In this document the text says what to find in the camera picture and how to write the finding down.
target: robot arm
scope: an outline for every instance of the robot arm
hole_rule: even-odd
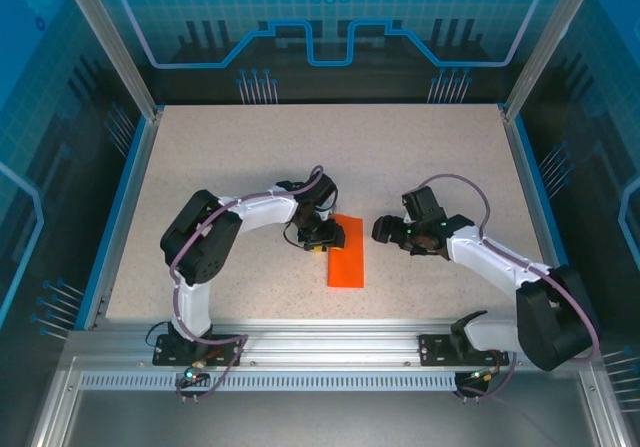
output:
[[[209,333],[211,279],[224,266],[238,235],[269,224],[292,223],[298,228],[298,240],[307,251],[344,247],[344,232],[330,218],[337,188],[331,178],[320,175],[320,180],[301,194],[283,196],[306,185],[284,181],[268,191],[271,196],[242,200],[218,216],[209,230],[205,230],[187,250],[176,270],[180,280],[179,311],[189,332],[198,337]],[[166,264],[172,264],[207,217],[236,200],[232,197],[217,198],[206,190],[196,192],[162,237],[160,247],[165,253]],[[191,340],[175,316],[172,326],[179,336]]]
[[[440,255],[464,265],[516,304],[515,322],[480,311],[453,324],[450,340],[460,358],[477,351],[524,352],[536,366],[550,371],[591,346],[576,311],[540,275],[560,283],[594,319],[582,281],[573,270],[531,262],[482,236],[466,217],[447,217],[429,187],[408,192],[402,199],[405,218],[379,218],[374,240],[391,241],[410,255]]]

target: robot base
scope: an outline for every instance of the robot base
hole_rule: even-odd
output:
[[[214,335],[209,330],[202,337],[209,340],[225,340],[236,335]],[[179,335],[169,324],[169,333],[159,335],[156,339],[152,364],[188,367],[194,362],[203,361],[207,367],[226,367],[238,348],[240,348],[239,341],[225,345],[206,345],[189,341]],[[238,357],[234,363],[235,366],[240,365],[241,357],[242,355]]]
[[[504,352],[497,356],[490,351],[480,352],[473,349],[461,352],[459,348],[456,349],[451,336],[447,334],[419,335],[418,345],[422,367],[493,367],[496,363],[500,366],[509,365],[509,357]]]

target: table surface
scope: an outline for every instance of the table surface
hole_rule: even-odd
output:
[[[107,319],[172,315],[160,238],[191,195],[259,192],[306,180],[316,164],[338,185],[337,212],[364,219],[365,288],[327,287],[327,255],[288,245],[282,225],[236,239],[212,282],[216,319],[442,319],[479,309],[512,316],[496,287],[440,257],[410,257],[368,237],[402,193],[453,172],[486,192],[487,235],[540,261],[531,218],[495,105],[283,105],[166,107],[115,281]],[[433,189],[448,215],[479,222],[477,194],[455,180]]]

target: glass panel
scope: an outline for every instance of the glass panel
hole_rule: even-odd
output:
[[[103,0],[161,103],[497,102],[557,0]]]
[[[140,113],[73,0],[0,6],[0,432],[27,445]]]
[[[605,350],[640,338],[639,19],[638,0],[585,0],[521,112]]]

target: orange block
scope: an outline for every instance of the orange block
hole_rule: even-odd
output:
[[[329,287],[364,287],[364,222],[356,217],[335,215],[344,229],[343,249],[329,249]]]

